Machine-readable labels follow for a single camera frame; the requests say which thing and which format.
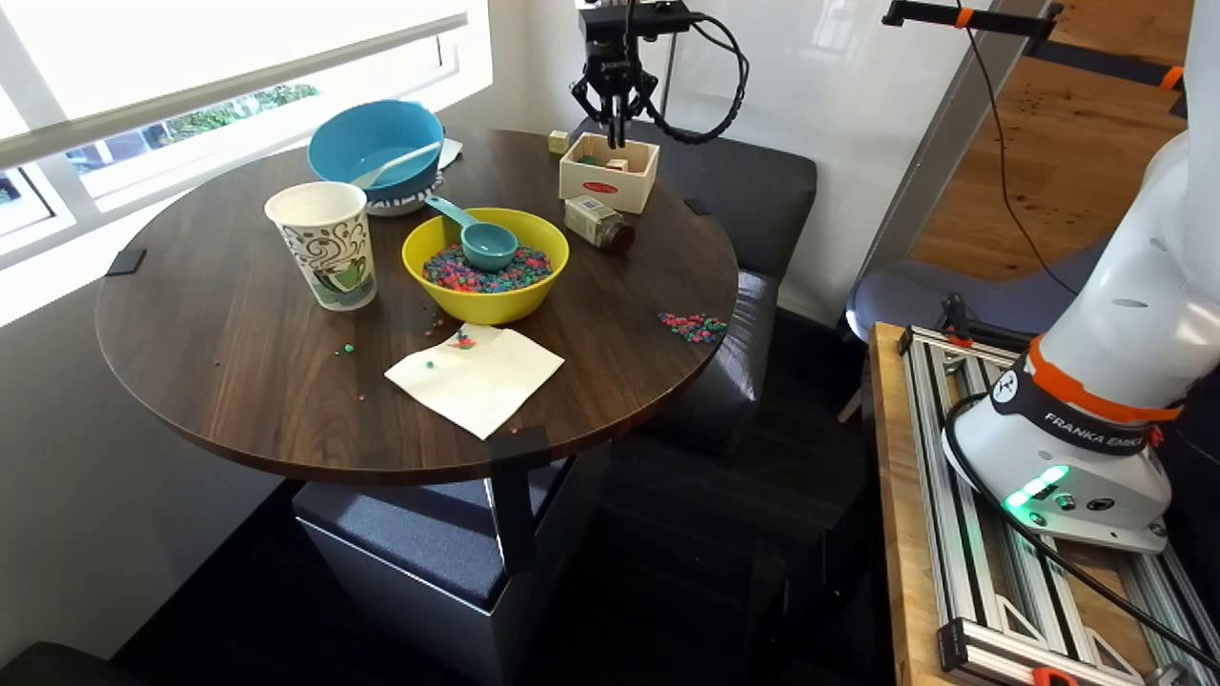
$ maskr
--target metal rail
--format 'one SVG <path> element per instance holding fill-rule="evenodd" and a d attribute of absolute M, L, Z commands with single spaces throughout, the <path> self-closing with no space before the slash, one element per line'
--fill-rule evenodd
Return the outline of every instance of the metal rail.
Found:
<path fill-rule="evenodd" d="M 987 392 L 1014 361 L 1014 350 L 965 347 L 923 328 L 903 336 L 906 397 L 917 437 L 916 455 L 935 540 L 943 670 L 987 681 L 1033 681 L 1038 668 L 1052 668 L 1090 686 L 1217 681 L 1208 668 L 1147 630 L 1141 634 L 1147 654 L 1124 654 L 1133 651 L 1124 638 L 1106 638 L 1079 606 L 1079 596 L 1090 592 L 1072 586 L 1067 572 L 1040 559 L 1040 554 L 993 511 L 981 506 L 972 487 L 949 468 L 943 455 L 943 421 L 960 397 Z M 1220 654 L 1217 624 L 1174 554 L 1136 558 L 1106 549 L 1101 558 L 1114 559 L 1127 601 L 1199 644 L 1208 654 Z"/>

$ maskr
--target table top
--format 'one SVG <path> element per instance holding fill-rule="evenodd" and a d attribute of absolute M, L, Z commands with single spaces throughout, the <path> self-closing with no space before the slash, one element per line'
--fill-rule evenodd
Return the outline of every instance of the table top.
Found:
<path fill-rule="evenodd" d="M 559 224 L 556 156 L 537 135 L 451 131 L 466 156 L 437 193 L 519 207 Z M 167 207 L 137 240 L 137 273 L 95 286 L 106 366 L 152 417 L 242 466 L 305 480 L 452 480 L 573 455 L 662 408 L 710 360 L 659 314 L 734 304 L 728 235 L 654 179 L 630 240 L 599 253 L 573 235 L 547 301 L 512 323 L 564 366 L 489 437 L 425 413 L 383 370 L 457 332 L 404 273 L 401 240 L 432 212 L 376 216 L 376 301 L 313 304 L 261 201 L 308 179 L 282 151 Z"/>
<path fill-rule="evenodd" d="M 906 366 L 901 360 L 903 328 L 875 323 L 874 328 L 874 427 L 875 427 L 875 473 L 880 473 L 880 521 L 884 521 L 884 572 L 888 572 L 888 616 L 892 616 L 892 661 L 897 681 L 937 686 L 954 681 L 954 676 L 937 663 L 943 630 L 937 616 L 937 586 L 935 586 L 935 549 L 923 506 L 923 478 L 906 397 Z M 1109 592 L 1119 592 L 1119 572 L 1114 554 L 1090 545 L 1061 545 L 1061 554 L 1090 572 Z M 1072 596 L 1084 616 L 1133 661 L 1136 670 L 1151 676 L 1154 663 L 1147 654 L 1147 641 L 1133 616 L 1114 609 L 1106 599 L 1084 592 L 1072 580 Z"/>

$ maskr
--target napkin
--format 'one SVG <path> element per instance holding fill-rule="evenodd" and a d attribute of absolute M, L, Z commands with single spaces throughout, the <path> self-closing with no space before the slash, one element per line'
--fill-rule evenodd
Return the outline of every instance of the napkin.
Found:
<path fill-rule="evenodd" d="M 559 353 L 512 328 L 462 323 L 447 342 L 390 366 L 383 378 L 483 444 L 559 366 Z"/>

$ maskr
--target plastic container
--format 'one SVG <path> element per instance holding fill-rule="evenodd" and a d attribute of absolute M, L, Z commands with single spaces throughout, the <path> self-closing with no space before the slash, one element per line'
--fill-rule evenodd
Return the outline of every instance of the plastic container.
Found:
<path fill-rule="evenodd" d="M 564 229 L 605 247 L 620 229 L 620 212 L 599 197 L 564 197 Z"/>
<path fill-rule="evenodd" d="M 659 144 L 626 141 L 608 148 L 602 135 L 580 135 L 559 156 L 559 197 L 599 197 L 620 212 L 645 212 L 654 159 Z"/>
<path fill-rule="evenodd" d="M 329 120 L 313 135 L 305 159 L 313 176 L 349 183 L 401 151 L 434 144 L 434 151 L 404 159 L 367 186 L 368 201 L 404 201 L 434 186 L 441 136 L 447 131 L 425 106 L 376 101 Z"/>
<path fill-rule="evenodd" d="M 568 268 L 568 235 L 554 221 L 524 212 L 524 211 L 507 211 L 507 207 L 466 207 L 476 221 L 504 224 L 519 235 L 522 247 L 532 247 L 544 256 L 547 273 L 541 284 L 528 284 L 522 291 L 504 291 L 504 292 L 466 292 L 466 291 L 447 291 L 422 273 L 422 264 L 434 259 L 441 247 L 457 245 L 457 224 L 447 216 L 432 216 L 416 224 L 401 247 L 404 271 L 425 291 L 425 299 L 447 308 L 452 320 L 466 323 L 512 323 L 528 317 L 544 292 L 559 284 Z"/>

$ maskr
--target utensil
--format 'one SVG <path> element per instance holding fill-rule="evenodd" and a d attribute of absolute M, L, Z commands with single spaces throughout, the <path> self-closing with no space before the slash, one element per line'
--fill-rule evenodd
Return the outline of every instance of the utensil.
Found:
<path fill-rule="evenodd" d="M 519 235 L 504 224 L 467 216 L 462 207 L 425 193 L 425 207 L 457 224 L 462 259 L 476 271 L 504 271 L 519 256 Z"/>
<path fill-rule="evenodd" d="M 406 164 L 406 159 L 420 159 L 420 156 L 425 156 L 425 151 L 434 151 L 434 148 L 441 148 L 441 141 L 432 141 L 432 144 L 422 144 L 422 148 L 406 148 L 406 151 L 401 151 L 401 156 L 390 156 L 383 164 L 376 164 L 374 170 L 353 176 L 349 183 L 363 186 L 363 192 L 368 192 L 368 186 L 376 186 L 376 179 L 380 179 L 390 169 L 401 169 L 401 164 Z"/>

